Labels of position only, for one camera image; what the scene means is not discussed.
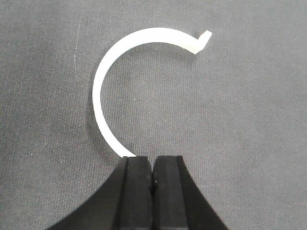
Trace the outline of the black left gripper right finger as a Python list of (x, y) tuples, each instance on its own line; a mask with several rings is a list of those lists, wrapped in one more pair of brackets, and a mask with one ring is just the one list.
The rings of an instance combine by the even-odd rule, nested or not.
[(153, 167), (153, 229), (225, 230), (181, 156), (159, 156)]

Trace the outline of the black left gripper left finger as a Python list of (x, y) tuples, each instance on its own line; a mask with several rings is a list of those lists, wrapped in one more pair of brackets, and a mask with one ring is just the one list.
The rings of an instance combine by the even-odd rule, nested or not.
[(147, 157), (124, 157), (102, 186), (52, 230), (150, 230), (152, 174)]

